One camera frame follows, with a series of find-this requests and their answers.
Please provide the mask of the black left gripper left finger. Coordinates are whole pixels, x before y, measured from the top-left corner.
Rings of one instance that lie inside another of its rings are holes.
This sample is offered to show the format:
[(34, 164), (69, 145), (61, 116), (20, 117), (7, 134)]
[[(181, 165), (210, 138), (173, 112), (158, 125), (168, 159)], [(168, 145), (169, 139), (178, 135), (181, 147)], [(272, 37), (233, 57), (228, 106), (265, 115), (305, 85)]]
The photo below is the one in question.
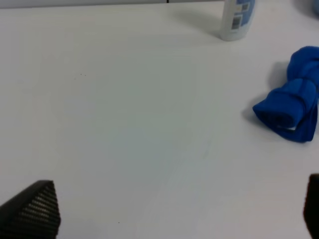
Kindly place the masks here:
[(2, 239), (55, 239), (61, 216), (54, 182), (39, 180), (0, 206)]

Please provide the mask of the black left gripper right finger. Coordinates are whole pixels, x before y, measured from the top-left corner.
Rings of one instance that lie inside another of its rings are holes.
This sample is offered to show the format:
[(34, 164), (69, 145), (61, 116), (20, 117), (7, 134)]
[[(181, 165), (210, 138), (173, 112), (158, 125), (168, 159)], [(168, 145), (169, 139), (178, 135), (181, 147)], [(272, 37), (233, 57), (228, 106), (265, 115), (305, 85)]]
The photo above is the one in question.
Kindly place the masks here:
[(311, 174), (304, 204), (304, 220), (311, 238), (319, 239), (319, 174)]

